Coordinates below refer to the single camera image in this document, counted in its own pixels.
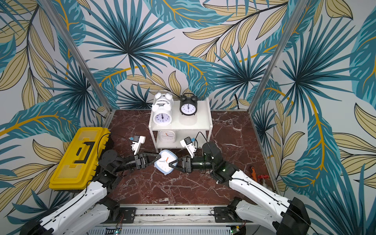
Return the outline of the light blue square alarm clock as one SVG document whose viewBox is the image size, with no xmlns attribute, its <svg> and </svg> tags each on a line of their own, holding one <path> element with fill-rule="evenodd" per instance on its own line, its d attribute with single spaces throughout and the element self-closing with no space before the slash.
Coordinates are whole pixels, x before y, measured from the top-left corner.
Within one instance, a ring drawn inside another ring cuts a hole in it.
<svg viewBox="0 0 376 235">
<path fill-rule="evenodd" d="M 167 149 L 162 150 L 159 155 L 161 158 L 154 163 L 155 168 L 164 175 L 170 174 L 173 168 L 169 164 L 178 159 L 177 155 Z"/>
</svg>

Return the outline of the white square alarm clock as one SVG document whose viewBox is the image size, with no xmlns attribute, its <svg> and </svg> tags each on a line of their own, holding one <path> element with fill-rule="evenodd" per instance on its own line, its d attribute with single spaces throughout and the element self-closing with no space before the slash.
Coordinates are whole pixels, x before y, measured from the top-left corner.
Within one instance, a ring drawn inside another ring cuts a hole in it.
<svg viewBox="0 0 376 235">
<path fill-rule="evenodd" d="M 176 141 L 176 134 L 174 131 L 165 130 L 159 131 L 159 140 L 162 143 L 175 143 Z"/>
</svg>

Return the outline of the white matte twin-bell alarm clock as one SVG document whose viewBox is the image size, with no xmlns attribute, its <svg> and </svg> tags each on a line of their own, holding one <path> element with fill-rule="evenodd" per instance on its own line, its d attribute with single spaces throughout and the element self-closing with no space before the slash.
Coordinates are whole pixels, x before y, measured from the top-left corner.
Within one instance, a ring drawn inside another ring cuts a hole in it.
<svg viewBox="0 0 376 235">
<path fill-rule="evenodd" d="M 152 120 L 156 125 L 166 126 L 172 123 L 172 105 L 168 101 L 157 101 L 152 105 Z"/>
</svg>

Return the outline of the white chrome twin-bell alarm clock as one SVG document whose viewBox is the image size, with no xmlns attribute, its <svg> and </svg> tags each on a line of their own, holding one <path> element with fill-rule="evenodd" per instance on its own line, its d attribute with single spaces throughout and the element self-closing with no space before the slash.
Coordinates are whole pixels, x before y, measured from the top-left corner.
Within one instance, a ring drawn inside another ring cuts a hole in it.
<svg viewBox="0 0 376 235">
<path fill-rule="evenodd" d="M 155 103 L 152 105 L 152 111 L 156 112 L 160 108 L 166 111 L 172 110 L 173 103 L 174 103 L 172 94 L 158 92 L 154 98 L 155 98 Z"/>
</svg>

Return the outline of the black twin-bell alarm clock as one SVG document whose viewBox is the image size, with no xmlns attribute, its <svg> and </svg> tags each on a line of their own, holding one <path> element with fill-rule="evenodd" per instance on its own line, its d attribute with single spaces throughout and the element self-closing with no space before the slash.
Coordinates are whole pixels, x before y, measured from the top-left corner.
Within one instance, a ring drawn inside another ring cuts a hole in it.
<svg viewBox="0 0 376 235">
<path fill-rule="evenodd" d="M 198 97 L 191 92 L 183 93 L 180 98 L 180 112 L 185 116 L 193 116 L 197 113 Z"/>
</svg>

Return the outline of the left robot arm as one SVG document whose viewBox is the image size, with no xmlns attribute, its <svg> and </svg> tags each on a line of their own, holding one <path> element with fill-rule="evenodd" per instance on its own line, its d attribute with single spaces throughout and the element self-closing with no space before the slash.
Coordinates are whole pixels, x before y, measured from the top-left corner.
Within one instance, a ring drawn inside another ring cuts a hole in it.
<svg viewBox="0 0 376 235">
<path fill-rule="evenodd" d="M 121 157 L 115 150 L 104 152 L 99 159 L 101 170 L 86 188 L 51 214 L 27 222 L 21 235 L 79 235 L 109 218 L 116 220 L 119 204 L 108 197 L 122 180 L 120 172 L 144 169 L 161 158 L 158 153 L 143 152 Z"/>
</svg>

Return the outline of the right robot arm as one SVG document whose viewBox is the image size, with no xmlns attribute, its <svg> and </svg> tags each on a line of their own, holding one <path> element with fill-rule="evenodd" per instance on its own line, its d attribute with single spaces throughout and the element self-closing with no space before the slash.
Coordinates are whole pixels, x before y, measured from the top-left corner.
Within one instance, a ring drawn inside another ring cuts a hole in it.
<svg viewBox="0 0 376 235">
<path fill-rule="evenodd" d="M 278 195 L 247 176 L 236 165 L 225 161 L 213 142 L 202 146 L 202 156 L 182 157 L 169 166 L 181 172 L 208 169 L 219 184 L 237 191 L 253 201 L 235 199 L 228 205 L 231 217 L 254 222 L 277 235 L 306 235 L 311 221 L 304 203 Z"/>
</svg>

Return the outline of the white two-tier shelf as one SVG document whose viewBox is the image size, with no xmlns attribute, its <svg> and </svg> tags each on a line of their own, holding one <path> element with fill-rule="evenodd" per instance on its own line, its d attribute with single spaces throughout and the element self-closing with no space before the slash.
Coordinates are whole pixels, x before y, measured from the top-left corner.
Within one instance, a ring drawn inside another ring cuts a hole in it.
<svg viewBox="0 0 376 235">
<path fill-rule="evenodd" d="M 197 140 L 197 148 L 201 148 L 204 143 L 210 141 L 213 123 L 209 100 L 198 101 L 197 107 L 198 111 L 195 115 L 185 116 L 180 112 L 180 101 L 176 100 L 172 108 L 172 123 L 166 126 L 156 125 L 152 120 L 153 112 L 151 112 L 148 128 L 154 148 L 156 150 L 180 149 L 182 148 L 180 141 L 186 137 L 195 138 Z M 159 140 L 159 131 L 165 130 L 175 132 L 175 143 L 162 143 Z"/>
</svg>

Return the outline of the yellow plastic toolbox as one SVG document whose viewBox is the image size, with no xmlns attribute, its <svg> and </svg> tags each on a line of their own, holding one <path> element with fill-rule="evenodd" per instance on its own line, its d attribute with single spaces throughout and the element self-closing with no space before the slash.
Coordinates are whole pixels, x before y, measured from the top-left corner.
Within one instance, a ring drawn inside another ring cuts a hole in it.
<svg viewBox="0 0 376 235">
<path fill-rule="evenodd" d="M 99 156 L 106 149 L 110 131 L 103 127 L 80 128 L 57 169 L 49 188 L 55 191 L 80 191 L 94 178 L 99 166 Z"/>
</svg>

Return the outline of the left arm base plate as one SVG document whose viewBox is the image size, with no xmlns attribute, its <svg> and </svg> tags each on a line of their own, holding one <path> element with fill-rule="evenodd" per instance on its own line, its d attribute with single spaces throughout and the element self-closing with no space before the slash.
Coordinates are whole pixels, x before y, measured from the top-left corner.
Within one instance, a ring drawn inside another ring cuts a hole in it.
<svg viewBox="0 0 376 235">
<path fill-rule="evenodd" d="M 116 208 L 110 211 L 110 215 L 105 223 L 133 224 L 136 215 L 135 207 Z"/>
</svg>

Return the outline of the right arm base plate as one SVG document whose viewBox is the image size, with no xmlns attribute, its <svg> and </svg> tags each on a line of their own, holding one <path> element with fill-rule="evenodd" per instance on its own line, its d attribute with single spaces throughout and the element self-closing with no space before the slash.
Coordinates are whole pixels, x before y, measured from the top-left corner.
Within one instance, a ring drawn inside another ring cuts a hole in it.
<svg viewBox="0 0 376 235">
<path fill-rule="evenodd" d="M 241 219 L 234 210 L 228 207 L 214 207 L 210 214 L 214 217 L 216 223 L 245 223 L 250 220 Z"/>
</svg>

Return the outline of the orange handled screwdriver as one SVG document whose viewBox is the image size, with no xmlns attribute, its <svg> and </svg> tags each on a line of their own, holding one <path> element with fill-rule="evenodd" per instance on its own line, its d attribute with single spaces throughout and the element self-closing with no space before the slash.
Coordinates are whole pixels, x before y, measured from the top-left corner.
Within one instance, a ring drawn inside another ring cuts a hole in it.
<svg viewBox="0 0 376 235">
<path fill-rule="evenodd" d="M 250 173 L 251 173 L 251 176 L 252 176 L 252 179 L 255 181 L 255 182 L 258 182 L 258 178 L 257 178 L 257 174 L 256 174 L 256 170 L 253 166 L 250 167 Z"/>
</svg>

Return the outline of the right aluminium frame post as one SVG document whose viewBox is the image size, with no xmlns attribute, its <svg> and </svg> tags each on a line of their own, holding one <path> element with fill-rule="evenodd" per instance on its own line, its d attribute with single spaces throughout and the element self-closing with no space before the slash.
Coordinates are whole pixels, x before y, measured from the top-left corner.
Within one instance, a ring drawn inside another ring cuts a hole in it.
<svg viewBox="0 0 376 235">
<path fill-rule="evenodd" d="M 272 55 L 272 57 L 269 61 L 268 67 L 266 68 L 265 73 L 264 73 L 260 83 L 258 84 L 258 89 L 256 90 L 256 93 L 253 96 L 252 102 L 251 102 L 249 110 L 248 110 L 250 115 L 252 115 L 253 111 L 255 110 L 258 99 L 261 97 L 262 92 L 265 89 L 265 86 L 267 85 L 268 79 L 269 79 L 270 75 L 272 74 L 272 71 L 273 71 L 279 57 L 283 53 L 285 46 L 287 45 L 287 43 L 288 43 L 288 41 L 289 41 L 293 31 L 294 31 L 294 28 L 297 25 L 297 23 L 300 19 L 300 16 L 304 11 L 304 8 L 305 8 L 307 2 L 308 1 L 298 1 L 297 2 L 296 7 L 295 7 L 295 9 L 292 13 L 292 16 L 290 17 L 289 21 L 287 22 L 286 30 L 281 35 L 281 38 L 280 38 L 280 40 L 279 40 L 279 42 L 276 46 L 276 49 L 275 49 L 275 51 L 274 51 L 274 53 L 273 53 L 273 55 Z"/>
</svg>

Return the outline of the aluminium frame post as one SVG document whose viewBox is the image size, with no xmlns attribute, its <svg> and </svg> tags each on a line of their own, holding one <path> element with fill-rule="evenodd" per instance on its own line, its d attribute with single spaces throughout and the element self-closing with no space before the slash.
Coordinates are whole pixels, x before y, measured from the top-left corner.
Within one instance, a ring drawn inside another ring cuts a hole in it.
<svg viewBox="0 0 376 235">
<path fill-rule="evenodd" d="M 63 38 L 63 41 L 67 45 L 67 48 L 71 51 L 73 58 L 82 69 L 84 75 L 86 76 L 89 83 L 91 84 L 94 92 L 97 94 L 100 102 L 102 103 L 104 108 L 107 110 L 107 112 L 110 113 L 112 111 L 111 105 L 107 101 L 107 98 L 104 96 L 103 92 L 100 90 L 99 84 L 95 80 L 92 72 L 90 71 L 90 68 L 88 67 L 87 63 L 84 60 L 84 57 L 80 53 L 76 43 L 74 42 L 71 34 L 69 33 L 69 30 L 66 29 L 66 26 L 64 26 L 63 20 L 58 14 L 58 11 L 54 7 L 53 3 L 51 1 L 41 0 L 40 4 L 42 8 L 46 11 L 47 16 L 49 17 L 51 22 L 54 24 L 58 33 Z"/>
<path fill-rule="evenodd" d="M 300 19 L 300 16 L 304 11 L 304 8 L 305 8 L 307 2 L 308 1 L 298 1 L 297 2 L 296 7 L 295 7 L 295 9 L 292 13 L 292 16 L 290 17 L 289 21 L 287 22 L 286 30 L 281 35 L 281 38 L 280 38 L 280 40 L 279 40 L 279 42 L 276 46 L 276 49 L 275 49 L 275 51 L 274 51 L 274 53 L 273 53 L 273 55 L 272 55 L 272 57 L 269 61 L 268 67 L 266 68 L 265 73 L 264 73 L 260 83 L 258 84 L 258 89 L 256 90 L 256 93 L 253 96 L 252 102 L 251 102 L 249 110 L 248 110 L 250 115 L 252 115 L 253 111 L 255 110 L 258 99 L 261 97 L 262 92 L 265 89 L 265 86 L 267 85 L 268 79 L 269 79 L 270 75 L 272 74 L 272 71 L 273 71 L 279 57 L 283 53 L 285 46 L 287 45 L 287 43 L 288 43 L 288 41 L 289 41 L 293 31 L 294 31 L 294 28 L 297 25 L 297 23 Z"/>
</svg>

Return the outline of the left aluminium frame post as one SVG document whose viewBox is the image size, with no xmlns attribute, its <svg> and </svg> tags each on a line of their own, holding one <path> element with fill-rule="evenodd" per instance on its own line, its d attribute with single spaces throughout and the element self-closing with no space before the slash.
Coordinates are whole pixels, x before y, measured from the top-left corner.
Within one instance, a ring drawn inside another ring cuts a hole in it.
<svg viewBox="0 0 376 235">
<path fill-rule="evenodd" d="M 89 83 L 91 84 L 94 92 L 97 94 L 100 102 L 102 103 L 104 108 L 107 110 L 107 112 L 110 113 L 112 111 L 111 105 L 107 101 L 107 98 L 104 96 L 103 92 L 100 90 L 99 84 L 95 80 L 92 72 L 90 71 L 90 68 L 88 67 L 87 63 L 84 60 L 84 57 L 80 53 L 76 43 L 74 42 L 71 34 L 69 33 L 69 30 L 66 29 L 66 26 L 64 26 L 63 20 L 58 14 L 58 11 L 54 7 L 53 3 L 51 1 L 41 0 L 40 4 L 42 8 L 46 11 L 47 16 L 49 17 L 51 22 L 54 24 L 58 33 L 63 38 L 63 41 L 67 45 L 67 48 L 71 51 L 73 58 L 82 69 L 84 75 L 86 76 Z"/>
</svg>

